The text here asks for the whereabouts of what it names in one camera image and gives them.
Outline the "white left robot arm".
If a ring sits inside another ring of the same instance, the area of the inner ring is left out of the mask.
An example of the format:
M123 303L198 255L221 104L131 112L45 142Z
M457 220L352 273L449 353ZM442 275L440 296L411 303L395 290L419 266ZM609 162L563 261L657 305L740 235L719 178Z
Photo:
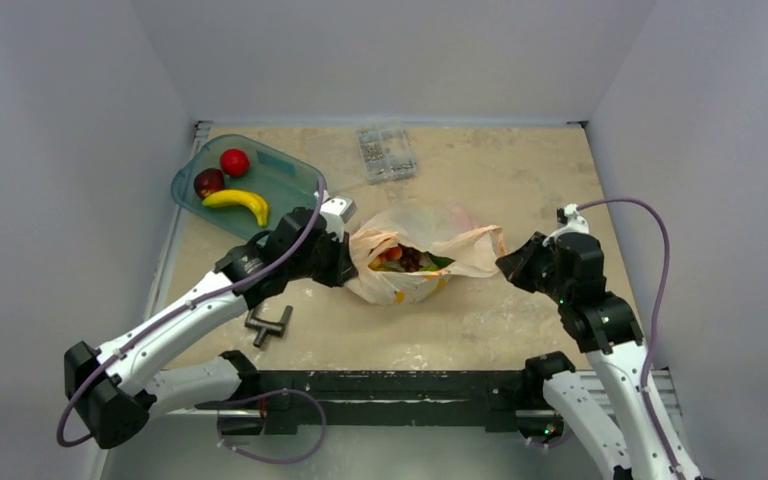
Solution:
M314 209L298 207L273 230L229 250L194 287L143 324L96 347L84 341L71 346L64 354L68 404L58 421L58 443L74 447L93 440L112 449L171 410L210 402L235 409L252 405L257 371L239 352L189 369L167 366L293 281L334 288L355 277L345 230L355 209L344 197Z

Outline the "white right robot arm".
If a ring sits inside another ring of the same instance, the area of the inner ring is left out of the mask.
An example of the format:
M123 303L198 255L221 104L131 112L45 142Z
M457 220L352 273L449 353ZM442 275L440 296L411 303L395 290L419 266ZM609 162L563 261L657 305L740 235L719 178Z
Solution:
M544 294L607 395L606 412L561 352L526 360L521 392L549 404L606 479L700 479L654 385L632 307L610 292L600 242L587 233L534 233L496 262L513 286Z

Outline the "translucent orange plastic bag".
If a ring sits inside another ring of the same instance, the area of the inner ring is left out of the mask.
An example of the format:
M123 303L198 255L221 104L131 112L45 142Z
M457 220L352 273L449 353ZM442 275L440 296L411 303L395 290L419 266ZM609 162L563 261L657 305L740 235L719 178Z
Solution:
M345 287L375 305L423 301L455 277L499 272L503 229L453 204L405 202L375 214L349 238L357 270Z

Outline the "green fake custard apple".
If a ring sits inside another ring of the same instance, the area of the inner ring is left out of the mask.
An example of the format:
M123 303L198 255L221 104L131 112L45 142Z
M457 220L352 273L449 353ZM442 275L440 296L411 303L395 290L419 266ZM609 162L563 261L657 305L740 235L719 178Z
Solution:
M427 266L427 268L430 269L431 271L437 271L437 270L447 268L449 265L451 265L454 262L454 260L451 258L436 256L431 253L427 253L426 256L429 261L429 265Z

